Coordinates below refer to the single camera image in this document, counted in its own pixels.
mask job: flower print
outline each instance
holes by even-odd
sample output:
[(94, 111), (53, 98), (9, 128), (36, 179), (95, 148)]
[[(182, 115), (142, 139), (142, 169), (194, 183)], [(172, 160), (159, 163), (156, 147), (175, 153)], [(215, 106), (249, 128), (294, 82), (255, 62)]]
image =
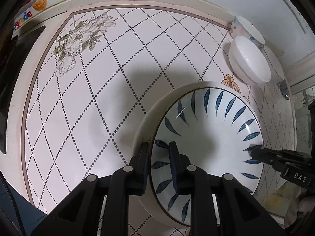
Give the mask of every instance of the flower print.
[(92, 38), (94, 32), (98, 32), (98, 27), (95, 23), (87, 24), (81, 21), (69, 35), (65, 43), (64, 52), (76, 53), (83, 43)]
[(59, 45), (55, 48), (53, 55), (59, 56), (57, 67), (55, 69), (56, 77), (65, 75), (72, 70), (76, 64), (76, 55), (83, 52), (87, 47), (93, 50), (98, 40), (102, 35), (97, 35), (99, 32), (106, 32), (107, 27), (115, 27), (116, 23), (113, 17), (107, 12), (93, 19), (80, 21), (74, 28), (70, 29), (69, 33), (64, 36), (59, 36), (56, 41)]
[(107, 32), (106, 28), (108, 27), (115, 27), (116, 22), (113, 17), (109, 16), (107, 12), (104, 12), (102, 15), (98, 16), (95, 19), (95, 23), (100, 28), (100, 32), (104, 33)]
[(60, 58), (55, 69), (56, 77), (65, 75), (68, 71), (73, 69), (76, 64), (76, 56), (73, 53), (62, 53), (60, 55)]

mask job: bowl rim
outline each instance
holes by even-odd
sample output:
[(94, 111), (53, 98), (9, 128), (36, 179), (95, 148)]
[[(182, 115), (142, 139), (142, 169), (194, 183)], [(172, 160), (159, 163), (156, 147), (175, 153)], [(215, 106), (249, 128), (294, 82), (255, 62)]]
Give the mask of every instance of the bowl rim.
[[(266, 58), (266, 59), (268, 59), (267, 62), (270, 63), (270, 65), (273, 67), (273, 69), (275, 70), (276, 74), (280, 77), (280, 79), (284, 81), (284, 80), (285, 80), (285, 74), (284, 74), (283, 68), (282, 68), (281, 63), (280, 63), (280, 61), (278, 60), (277, 56), (274, 54), (274, 52), (271, 50), (271, 48), (269, 48), (267, 45), (264, 45), (264, 46), (262, 47), (262, 49), (264, 50), (264, 52), (265, 52), (265, 54), (266, 54), (266, 56), (267, 56), (267, 58)], [(278, 69), (276, 69), (276, 68), (274, 67), (274, 65), (271, 63), (271, 60), (270, 60), (270, 58), (269, 58), (269, 56), (268, 56), (268, 53), (270, 53), (270, 52), (272, 52), (272, 53), (275, 55), (276, 59), (278, 60), (278, 62), (279, 62), (279, 64), (280, 64), (280, 67), (281, 67), (281, 69), (282, 69), (282, 74), (281, 74), (281, 75), (283, 75), (283, 77), (278, 73)]]
[[(182, 226), (186, 226), (186, 227), (190, 227), (190, 225), (187, 225), (187, 224), (184, 224), (178, 220), (176, 220), (175, 218), (173, 218), (162, 206), (162, 204), (160, 203), (158, 197), (157, 197), (157, 194), (155, 192), (155, 189), (154, 189), (154, 186), (153, 186), (153, 181), (152, 181), (152, 174), (151, 174), (151, 157), (152, 157), (152, 149), (153, 149), (153, 145), (154, 145), (154, 140), (155, 140), (155, 137), (156, 137), (156, 134), (158, 132), (158, 129), (160, 128), (160, 125), (161, 123), (163, 122), (163, 119), (164, 117), (166, 116), (166, 114), (168, 113), (168, 111), (184, 96), (186, 96), (187, 94), (193, 92), (193, 91), (196, 91), (196, 90), (201, 90), (201, 89), (208, 89), (208, 88), (212, 88), (212, 89), (221, 89), (221, 90), (224, 90), (224, 91), (227, 91), (231, 94), (233, 94), (235, 97), (237, 97), (238, 99), (240, 99), (245, 105), (246, 107), (251, 111), (251, 113), (253, 114), (258, 126), (259, 126), (259, 129), (260, 129), (260, 132), (261, 132), (261, 126), (260, 126), (260, 123), (259, 123), (259, 120), (258, 120), (258, 117), (256, 116), (254, 110), (252, 109), (251, 105), (247, 103), (246, 100), (243, 99), (242, 95), (239, 94), (238, 92), (236, 92), (234, 89), (230, 88), (230, 87), (227, 87), (226, 85), (224, 84), (219, 84), (217, 82), (212, 82), (212, 81), (207, 81), (206, 83), (208, 83), (208, 86), (207, 87), (195, 87), (193, 88), (192, 90), (184, 93), (183, 95), (181, 95), (180, 97), (178, 97), (169, 107), (168, 109), (165, 111), (165, 113), (163, 114), (163, 116), (160, 118), (160, 121), (158, 123), (158, 125), (155, 127), (155, 130), (154, 130), (154, 133), (152, 135), (152, 139), (151, 139), (151, 142), (150, 142), (150, 148), (149, 148), (149, 154), (148, 154), (148, 179), (149, 179), (149, 182), (150, 182), (150, 187), (151, 187), (151, 190), (153, 192), (153, 196), (154, 196), (154, 199), (155, 201), (157, 202), (158, 206), (160, 207), (160, 209), (170, 218), (172, 219), (174, 222), (182, 225)], [(259, 182), (260, 182), (260, 179), (262, 177), (262, 173), (263, 173), (263, 170), (261, 170), (261, 175), (259, 177)]]
[(265, 39), (264, 37), (262, 36), (262, 34), (258, 31), (258, 29), (251, 23), (249, 22), (247, 19), (243, 18), (242, 16), (240, 15), (236, 15), (235, 16), (236, 19), (238, 20), (238, 22), (243, 26), (243, 28), (251, 35), (253, 36), (256, 41), (258, 41), (259, 43), (261, 43), (262, 45), (265, 45), (266, 42), (265, 42)]

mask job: white tile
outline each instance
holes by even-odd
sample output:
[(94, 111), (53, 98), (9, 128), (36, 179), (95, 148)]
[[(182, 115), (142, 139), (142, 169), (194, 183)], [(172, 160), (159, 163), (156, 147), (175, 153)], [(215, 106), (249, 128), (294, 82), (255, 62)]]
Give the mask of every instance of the white tile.
[(158, 13), (161, 10), (158, 10), (158, 9), (143, 9), (143, 11), (145, 11), (149, 16), (152, 16), (152, 15)]
[(272, 114), (270, 113), (270, 110), (266, 102), (264, 102), (262, 106), (261, 117), (258, 117), (258, 119), (260, 119), (260, 124), (264, 123), (267, 129), (267, 132), (269, 133), (271, 121), (272, 121)]
[(26, 127), (31, 146), (32, 148), (34, 148), (35, 141), (40, 133), (40, 130), (42, 129), (42, 122), (40, 120), (38, 102), (35, 103), (28, 119), (26, 120)]
[(262, 118), (261, 121), (260, 121), (260, 130), (261, 130), (261, 135), (262, 135), (262, 138), (263, 138), (263, 141), (264, 141), (264, 147), (267, 148), (267, 143), (269, 143), (269, 129), (267, 129), (266, 127), (266, 124), (265, 124), (265, 121), (264, 119)]
[(159, 14), (154, 15), (152, 20), (154, 20), (163, 30), (176, 23), (176, 19), (174, 19), (167, 11), (161, 11)]
[(157, 39), (151, 42), (148, 45), (148, 49), (157, 59), (162, 68), (165, 68), (179, 53), (179, 49), (166, 34), (161, 34)]
[(129, 197), (129, 220), (128, 223), (135, 229), (150, 217), (150, 214), (143, 208), (137, 196)]
[(160, 29), (153, 20), (148, 19), (136, 26), (134, 31), (140, 37), (143, 44), (148, 44), (150, 41), (154, 41), (154, 38), (156, 38), (163, 30)]
[(230, 47), (231, 47), (231, 43), (226, 38), (224, 38), (221, 43), (220, 50), (223, 51), (226, 57), (228, 57)]
[(67, 115), (67, 119), (65, 117), (63, 119), (68, 120), (70, 127), (74, 125), (92, 98), (86, 77), (80, 74), (62, 97), (64, 112)]
[(28, 138), (27, 138), (27, 134), (26, 134), (26, 130), (25, 130), (25, 145), (24, 145), (24, 154), (25, 154), (25, 162), (26, 164), (28, 164), (28, 161), (31, 157), (31, 147), (30, 144), (28, 142)]
[(198, 18), (194, 18), (194, 17), (191, 17), (194, 21), (197, 22), (197, 24), (199, 24), (202, 28), (205, 27), (209, 22), (208, 21), (205, 21), (205, 20), (202, 20), (202, 19), (198, 19)]
[(42, 191), (44, 189), (44, 182), (39, 174), (39, 171), (36, 167), (36, 164), (33, 158), (31, 159), (30, 164), (28, 166), (27, 176), (34, 188), (35, 193), (40, 198), (40, 195), (42, 194)]
[(268, 187), (268, 196), (270, 196), (277, 190), (276, 171), (273, 168), (270, 168), (268, 172), (266, 183)]
[(209, 24), (206, 26), (205, 30), (215, 39), (215, 41), (220, 44), (224, 38), (224, 34), (222, 34), (213, 24)]
[(122, 72), (108, 83), (96, 100), (110, 132), (118, 126), (137, 101)]
[(131, 86), (141, 96), (156, 77), (161, 74), (157, 62), (143, 49), (123, 68)]
[(269, 132), (269, 142), (270, 142), (271, 148), (273, 150), (276, 147), (277, 139), (278, 139), (278, 135), (277, 135), (276, 126), (274, 124), (274, 121), (272, 121), (271, 122), (270, 132)]
[(37, 196), (36, 192), (34, 191), (34, 188), (33, 188), (32, 183), (31, 183), (30, 181), (28, 181), (28, 182), (29, 182), (29, 185), (30, 185), (31, 194), (32, 194), (33, 201), (34, 201), (34, 206), (35, 206), (35, 207), (38, 207), (40, 196), (39, 196), (39, 197)]
[(54, 202), (47, 189), (44, 190), (41, 203), (48, 213), (50, 213), (56, 207), (56, 203)]
[(226, 35), (225, 38), (226, 38), (229, 42), (232, 42), (232, 41), (233, 41), (233, 38), (232, 38), (232, 36), (231, 36), (230, 31), (228, 31), (228, 33), (227, 33), (227, 35)]
[(164, 75), (162, 75), (157, 82), (154, 83), (152, 88), (150, 88), (144, 98), (141, 99), (141, 104), (146, 111), (149, 111), (160, 98), (165, 96), (171, 90), (173, 90), (173, 88), (170, 86)]
[(180, 49), (184, 48), (193, 37), (180, 24), (172, 26), (166, 33), (173, 39)]
[(134, 8), (119, 8), (115, 10), (119, 11), (122, 15), (125, 15), (129, 13), (130, 11), (134, 10)]
[(81, 153), (86, 167), (89, 168), (98, 153), (106, 149), (106, 141), (109, 139), (109, 133), (100, 117), (96, 103), (92, 103), (82, 115), (72, 134), (70, 141), (78, 146), (76, 151)]
[(66, 34), (69, 33), (70, 29), (74, 29), (74, 25), (73, 25), (73, 17), (70, 18), (70, 20), (68, 20), (68, 22), (65, 24), (65, 26), (63, 27), (63, 29), (60, 31), (59, 35), (60, 36), (65, 36)]
[(166, 69), (165, 73), (175, 88), (183, 84), (196, 82), (199, 80), (198, 74), (183, 54), (180, 54), (171, 63), (171, 65)]
[(180, 24), (182, 24), (192, 36), (195, 36), (202, 30), (202, 27), (189, 16), (184, 18)]
[(187, 48), (184, 50), (184, 54), (192, 62), (200, 75), (204, 72), (205, 68), (208, 66), (211, 60), (209, 54), (196, 40), (193, 40), (187, 46)]
[(50, 150), (55, 158), (61, 145), (69, 134), (69, 129), (60, 102), (56, 105), (45, 124), (45, 133)]
[(226, 75), (226, 74), (233, 75), (233, 72), (230, 69), (231, 66), (230, 66), (229, 58), (221, 48), (218, 49), (213, 60), (218, 65), (218, 67), (221, 69), (221, 71), (223, 72), (224, 75)]
[[(104, 33), (104, 35), (106, 36), (107, 40), (111, 43), (113, 41), (116, 41), (117, 38), (121, 38), (126, 31), (131, 31), (130, 27), (128, 26), (128, 24), (125, 22), (125, 20), (120, 17), (119, 13), (116, 10), (111, 10), (108, 12), (108, 15), (113, 17), (115, 19), (115, 27), (108, 27), (106, 29), (106, 32)], [(104, 42), (102, 43), (103, 48), (105, 48), (107, 46), (107, 43)]]
[(204, 73), (203, 80), (216, 82), (222, 82), (224, 80), (223, 72), (220, 71), (220, 68), (215, 64), (214, 61), (211, 62), (207, 71)]
[(131, 27), (148, 18), (148, 16), (141, 10), (135, 9), (128, 14), (124, 15), (123, 18), (129, 23)]
[(47, 119), (58, 99), (59, 91), (57, 80), (56, 77), (53, 77), (39, 96), (39, 105), (43, 121)]
[(94, 94), (101, 88), (104, 88), (105, 83), (118, 72), (119, 66), (109, 48), (105, 49), (100, 56), (97, 56), (93, 63), (86, 68), (86, 73)]
[(114, 55), (117, 57), (118, 62), (123, 65), (130, 59), (143, 45), (136, 37), (136, 35), (129, 31), (111, 45)]
[(75, 20), (75, 24), (77, 25), (80, 21), (86, 22), (86, 21), (89, 21), (91, 19), (93, 20), (94, 19), (94, 14), (93, 14), (92, 11), (89, 11), (89, 12), (83, 12), (83, 13), (80, 13), (80, 14), (76, 14), (73, 17), (74, 17), (74, 20)]
[(107, 13), (111, 13), (113, 12), (115, 9), (104, 9), (104, 10), (94, 10), (94, 14), (95, 14), (95, 17), (98, 17), (100, 15), (102, 15), (103, 13), (107, 12)]
[(274, 107), (274, 98), (271, 94), (271, 91), (269, 90), (269, 88), (267, 86), (265, 86), (265, 101), (267, 101), (268, 107), (271, 111), (271, 113), (273, 112), (273, 107)]
[(284, 128), (283, 128), (283, 126), (281, 124), (280, 124), (280, 127), (279, 127), (278, 134), (279, 134), (280, 148), (284, 149), (284, 143), (285, 143), (285, 141), (284, 141)]
[(55, 56), (52, 56), (38, 73), (37, 80), (39, 93), (43, 90), (49, 79), (54, 75), (55, 68), (56, 68)]
[(55, 165), (51, 169), (46, 186), (58, 204), (70, 193), (70, 189), (68, 189), (63, 182), (63, 179), (61, 178), (61, 175)]
[(180, 14), (180, 13), (176, 13), (176, 12), (170, 12), (170, 11), (169, 11), (169, 14), (171, 14), (174, 18), (176, 18), (176, 20), (181, 20), (181, 19), (183, 19), (184, 17), (187, 17), (187, 16), (184, 15), (184, 14)]
[(112, 141), (108, 142), (108, 146), (104, 152), (94, 157), (94, 160), (94, 165), (92, 165), (89, 173), (95, 174), (98, 177), (112, 175), (116, 170), (126, 165)]
[(119, 155), (122, 155), (127, 163), (129, 163), (132, 156), (131, 146), (138, 126), (144, 118), (144, 112), (139, 105), (131, 107), (129, 116), (115, 128), (112, 136), (115, 139), (116, 145), (119, 148)]
[(81, 182), (87, 171), (72, 139), (66, 141), (56, 164), (70, 190), (73, 190)]
[(75, 67), (72, 70), (68, 71), (65, 75), (58, 77), (61, 94), (63, 94), (63, 92), (65, 91), (68, 91), (68, 89), (71, 88), (73, 82), (75, 82), (77, 78), (83, 73), (83, 67), (80, 56), (77, 55), (75, 60), (76, 60)]
[(145, 223), (138, 230), (139, 234), (142, 236), (171, 235), (174, 232), (174, 228), (160, 223), (153, 217), (150, 217), (148, 220), (145, 220), (143, 222)]
[(196, 39), (206, 49), (209, 55), (213, 57), (216, 50), (218, 49), (218, 44), (211, 38), (211, 36), (203, 30), (200, 34), (198, 34)]
[(38, 169), (44, 181), (46, 181), (49, 169), (51, 168), (51, 165), (53, 163), (53, 157), (48, 148), (48, 144), (44, 134), (41, 134), (39, 136), (33, 155), (34, 159), (37, 162)]

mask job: floral bowl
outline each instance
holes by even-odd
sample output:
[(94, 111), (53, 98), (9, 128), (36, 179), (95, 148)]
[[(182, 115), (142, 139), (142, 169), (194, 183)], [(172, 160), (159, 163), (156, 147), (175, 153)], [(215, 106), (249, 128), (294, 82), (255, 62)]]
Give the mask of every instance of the floral bowl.
[(230, 33), (233, 39), (242, 35), (250, 39), (257, 47), (265, 45), (265, 39), (261, 33), (247, 19), (236, 16), (232, 22)]
[(253, 147), (263, 146), (257, 117), (239, 93), (223, 84), (201, 81), (169, 92), (141, 122), (133, 155), (143, 141), (150, 143), (150, 167), (139, 200), (150, 215), (172, 227), (190, 227), (190, 195), (175, 193), (169, 142), (176, 141), (179, 152), (208, 174), (233, 174), (250, 193), (261, 177), (263, 164), (249, 155)]

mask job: blue leaf pattern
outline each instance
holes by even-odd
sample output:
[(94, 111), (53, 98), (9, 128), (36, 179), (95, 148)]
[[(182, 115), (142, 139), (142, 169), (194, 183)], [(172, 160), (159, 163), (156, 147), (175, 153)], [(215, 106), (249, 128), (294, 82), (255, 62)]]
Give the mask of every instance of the blue leaf pattern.
[(163, 182), (161, 182), (159, 185), (158, 185), (158, 187), (157, 187), (157, 189), (156, 189), (156, 193), (157, 194), (160, 194), (168, 185), (169, 185), (169, 183), (172, 181), (172, 179), (168, 179), (168, 180), (165, 180), (165, 181), (163, 181)]
[(246, 128), (246, 125), (250, 125), (255, 119), (251, 119), (251, 120), (248, 120), (247, 122), (245, 122), (238, 130), (237, 133), (239, 133), (241, 130), (245, 129)]
[(240, 117), (240, 115), (244, 112), (244, 110), (246, 109), (246, 106), (243, 106), (241, 109), (238, 110), (238, 112), (236, 113), (236, 115), (234, 116), (234, 119), (232, 121), (232, 124), (233, 122), (238, 118)]
[(253, 193), (253, 191), (252, 191), (251, 189), (249, 189), (249, 188), (247, 188), (247, 187), (245, 187), (245, 186), (244, 186), (244, 188), (245, 188), (250, 194)]
[(164, 141), (160, 140), (160, 139), (156, 139), (154, 140), (154, 143), (158, 146), (158, 147), (162, 147), (165, 149), (169, 148), (169, 145), (167, 143), (165, 143)]
[(215, 102), (215, 115), (216, 115), (216, 113), (218, 111), (218, 108), (219, 108), (219, 105), (221, 103), (222, 97), (223, 97), (223, 91), (220, 93), (220, 95), (217, 98), (217, 101)]
[(172, 124), (171, 124), (171, 122), (170, 122), (170, 120), (169, 120), (168, 118), (165, 117), (164, 122), (165, 122), (165, 126), (166, 126), (170, 131), (172, 131), (173, 133), (175, 133), (175, 134), (177, 134), (177, 135), (179, 135), (179, 136), (182, 136), (182, 135), (178, 134), (178, 133), (176, 132), (176, 130), (174, 130), (174, 128), (173, 128), (173, 126), (172, 126)]
[(262, 148), (262, 145), (253, 145), (253, 146), (246, 148), (244, 151), (252, 151), (255, 148)]
[(193, 94), (192, 94), (192, 98), (190, 100), (190, 105), (192, 107), (192, 111), (197, 119), (197, 116), (196, 116), (196, 113), (195, 113), (195, 102), (196, 102), (196, 92), (194, 91)]
[(153, 168), (155, 170), (155, 169), (161, 168), (161, 167), (168, 165), (168, 164), (169, 164), (169, 162), (156, 161), (155, 163), (152, 164), (151, 168)]
[(187, 217), (187, 211), (188, 211), (189, 202), (190, 202), (190, 198), (189, 198), (189, 200), (187, 201), (187, 203), (185, 204), (185, 206), (183, 207), (183, 210), (182, 210), (182, 221), (183, 221), (183, 223), (185, 222), (185, 219)]
[(247, 141), (247, 140), (251, 140), (255, 137), (257, 137), (258, 135), (260, 134), (260, 132), (253, 132), (253, 133), (250, 133), (247, 137), (244, 138), (243, 141)]
[(210, 96), (210, 89), (208, 89), (206, 94), (204, 95), (204, 109), (206, 109), (206, 114), (208, 114), (207, 107), (208, 107), (209, 96)]
[(171, 209), (171, 207), (173, 206), (174, 202), (176, 201), (178, 197), (178, 194), (175, 194), (169, 201), (169, 204), (167, 206), (167, 211), (169, 211)]
[(177, 112), (178, 112), (179, 117), (188, 125), (186, 118), (185, 118), (185, 115), (184, 115), (182, 102), (180, 100), (178, 101), (178, 104), (177, 104)]
[(234, 104), (236, 98), (231, 99), (231, 101), (227, 104), (226, 110), (225, 110), (225, 118), (227, 116), (227, 113), (230, 111), (232, 105)]
[(244, 161), (244, 162), (246, 162), (246, 163), (249, 163), (249, 164), (259, 164), (260, 163), (260, 161), (258, 161), (258, 160), (246, 160), (246, 161)]
[(259, 179), (257, 176), (254, 176), (254, 175), (252, 175), (252, 174), (243, 173), (243, 172), (241, 172), (241, 174), (242, 174), (243, 176), (245, 176), (245, 177), (250, 178), (250, 179)]

